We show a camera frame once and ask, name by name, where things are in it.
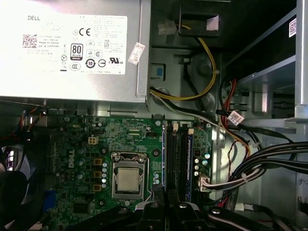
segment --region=wire label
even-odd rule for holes
[[[236,111],[232,111],[227,119],[231,121],[235,126],[238,126],[238,124],[240,124],[244,120],[244,117],[242,117]]]
[[[135,45],[133,51],[131,52],[128,61],[130,63],[132,63],[132,64],[137,65],[138,62],[139,62],[139,59],[140,59],[140,57],[142,55],[142,52],[143,52],[144,48],[145,48],[144,45],[142,45],[141,43],[136,42],[136,45]]]

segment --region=cable tie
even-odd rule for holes
[[[242,178],[243,178],[244,182],[247,184],[248,180],[247,180],[247,175],[245,173],[242,173]]]

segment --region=white connector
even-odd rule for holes
[[[91,145],[96,145],[98,144],[98,136],[95,136],[95,137],[89,137],[88,138],[88,144],[91,144]]]
[[[210,183],[210,178],[205,174],[200,174],[198,179],[198,186],[201,192],[209,192],[210,190],[205,186],[206,183]]]
[[[157,27],[158,35],[174,35],[177,32],[177,26],[174,21],[159,23]]]

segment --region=sticker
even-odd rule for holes
[[[296,34],[296,18],[289,23],[289,38]]]
[[[22,44],[18,65],[24,70],[125,74],[126,16],[32,14],[33,20],[19,15],[16,28]]]
[[[238,124],[244,120],[244,117],[242,117],[236,111],[232,111],[227,119],[230,120],[235,126],[238,126]]]
[[[144,45],[142,45],[142,44],[136,42],[136,45],[135,45],[133,51],[131,52],[128,61],[129,61],[130,63],[132,63],[132,64],[137,65],[138,62],[139,62],[139,59],[140,59],[140,57],[141,57],[141,55],[142,55],[142,52],[143,52],[144,48],[145,48]]]

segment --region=screw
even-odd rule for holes
[[[155,125],[156,125],[156,126],[159,127],[159,126],[161,126],[161,124],[162,124],[162,123],[161,123],[159,120],[155,121]]]
[[[157,208],[157,207],[158,207],[158,203],[153,203],[153,204],[151,204],[151,207],[152,207],[152,208]]]
[[[122,208],[118,211],[118,213],[126,213],[127,212],[127,209],[126,208]]]
[[[185,204],[185,203],[181,203],[179,206],[180,206],[180,208],[187,208],[187,204]]]
[[[218,208],[213,208],[212,213],[213,214],[220,214],[220,210]]]

